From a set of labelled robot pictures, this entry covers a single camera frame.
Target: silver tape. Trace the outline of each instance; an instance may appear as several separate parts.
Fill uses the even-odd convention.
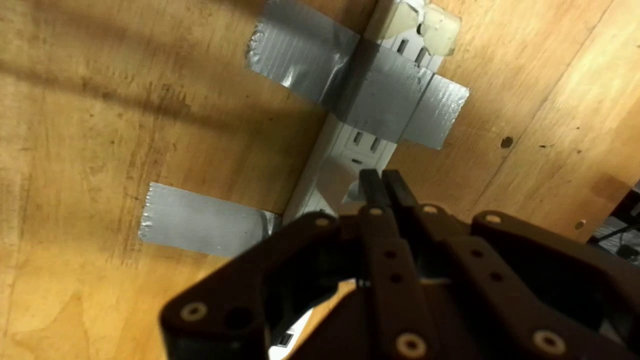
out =
[[[279,219],[248,206],[152,185],[140,238],[214,257],[239,257],[274,233]]]
[[[248,65],[340,122],[378,138],[443,149],[468,91],[382,49],[298,0],[268,0]]]

